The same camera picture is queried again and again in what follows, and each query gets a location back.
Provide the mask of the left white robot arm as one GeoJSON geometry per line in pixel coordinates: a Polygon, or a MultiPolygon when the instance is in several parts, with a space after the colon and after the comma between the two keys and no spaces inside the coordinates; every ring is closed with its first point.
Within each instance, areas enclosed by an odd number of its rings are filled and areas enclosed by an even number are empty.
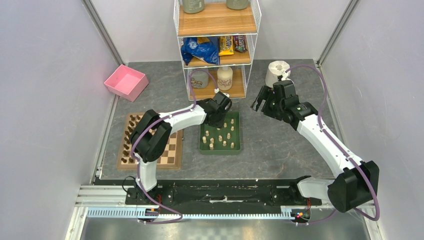
{"type": "Polygon", "coordinates": [[[222,128],[232,101],[229,94],[218,91],[213,98],[195,101],[188,107],[165,113],[146,111],[129,137],[130,156],[137,164],[137,197],[144,204],[157,198],[157,161],[165,151],[170,136],[191,126],[209,125],[222,128]]]}

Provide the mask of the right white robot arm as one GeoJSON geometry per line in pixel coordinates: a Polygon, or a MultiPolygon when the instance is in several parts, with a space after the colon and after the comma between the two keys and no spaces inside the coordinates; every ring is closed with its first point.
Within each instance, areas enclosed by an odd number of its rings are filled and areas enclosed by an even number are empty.
{"type": "Polygon", "coordinates": [[[306,177],[288,191],[289,200],[300,205],[308,198],[330,202],[337,211],[351,209],[377,200],[380,169],[352,153],[327,127],[318,110],[309,102],[300,102],[291,80],[272,87],[264,85],[251,105],[265,116],[283,121],[302,135],[325,160],[334,178],[306,177]]]}

